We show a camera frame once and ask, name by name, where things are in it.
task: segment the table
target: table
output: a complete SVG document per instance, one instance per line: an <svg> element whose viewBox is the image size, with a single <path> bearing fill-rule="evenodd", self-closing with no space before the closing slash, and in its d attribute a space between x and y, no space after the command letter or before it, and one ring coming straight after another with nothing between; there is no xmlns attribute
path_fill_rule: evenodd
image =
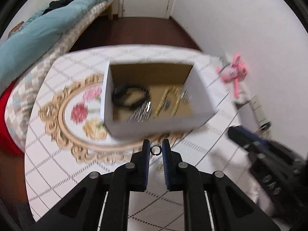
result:
<svg viewBox="0 0 308 231"><path fill-rule="evenodd" d="M232 97L218 79L219 58L200 51L158 45L117 45L66 54L55 61L40 88L31 114L25 150L28 199L37 221L92 171L114 171L130 160L142 140L119 142L105 130L95 129L99 100L87 104L86 123L70 119L83 97L95 96L104 79L106 62L195 62L218 112L191 133L151 136L153 143L170 140L183 161L200 171L223 171L244 192L251 188L244 151L228 140L226 129L239 125ZM181 192L168 192L161 157L151 157L145 193L130 195L128 230L184 230Z"/></svg>

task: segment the black ring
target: black ring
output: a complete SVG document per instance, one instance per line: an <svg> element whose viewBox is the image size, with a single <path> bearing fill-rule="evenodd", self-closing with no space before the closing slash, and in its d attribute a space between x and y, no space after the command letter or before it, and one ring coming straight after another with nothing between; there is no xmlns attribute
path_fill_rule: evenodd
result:
<svg viewBox="0 0 308 231"><path fill-rule="evenodd" d="M158 154L154 154L154 152L153 152L153 148L154 148L154 147L159 147L159 153L158 153ZM161 147L159 144L155 143L155 144L153 144L153 145L151 146L150 152L151 152L151 154L154 155L154 156L159 156L159 155L163 152L163 149L162 149L162 147Z"/></svg>
<svg viewBox="0 0 308 231"><path fill-rule="evenodd" d="M132 104L124 104L121 98L124 95L126 95L127 90L130 88L140 89L145 92L145 95L143 98L141 98L140 100ZM113 90L113 94L112 94L112 100L115 106L126 107L126 108L129 108L130 110L138 108L139 106L144 104L144 102L146 102L149 98L150 98L150 91L145 86L142 86L142 85L122 84L116 87Z"/></svg>

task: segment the pink plush toy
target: pink plush toy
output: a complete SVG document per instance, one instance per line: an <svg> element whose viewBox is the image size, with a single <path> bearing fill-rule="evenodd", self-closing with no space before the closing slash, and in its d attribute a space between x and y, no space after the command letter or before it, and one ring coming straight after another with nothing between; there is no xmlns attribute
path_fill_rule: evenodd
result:
<svg viewBox="0 0 308 231"><path fill-rule="evenodd" d="M234 97L238 99L239 81L244 80L247 75L247 68L241 61L241 55L236 54L231 65L227 65L222 69L216 69L219 77L223 82L234 81Z"/></svg>

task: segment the yellow flower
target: yellow flower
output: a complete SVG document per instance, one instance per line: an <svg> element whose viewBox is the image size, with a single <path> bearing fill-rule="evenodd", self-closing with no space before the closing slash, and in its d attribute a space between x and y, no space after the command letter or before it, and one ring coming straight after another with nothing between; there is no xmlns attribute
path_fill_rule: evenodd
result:
<svg viewBox="0 0 308 231"><path fill-rule="evenodd" d="M87 120L82 129L87 137L91 140L105 140L107 136L107 129L103 122L98 118Z"/></svg>

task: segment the red fabric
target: red fabric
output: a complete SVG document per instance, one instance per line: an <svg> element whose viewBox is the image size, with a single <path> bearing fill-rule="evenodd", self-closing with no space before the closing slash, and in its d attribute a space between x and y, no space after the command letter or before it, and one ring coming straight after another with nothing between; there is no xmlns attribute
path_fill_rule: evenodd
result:
<svg viewBox="0 0 308 231"><path fill-rule="evenodd" d="M13 142L4 121L4 112L9 100L10 94L14 88L16 81L12 82L11 85L3 92L0 97L0 149L10 153L13 156L24 156L25 154L16 146Z"/></svg>

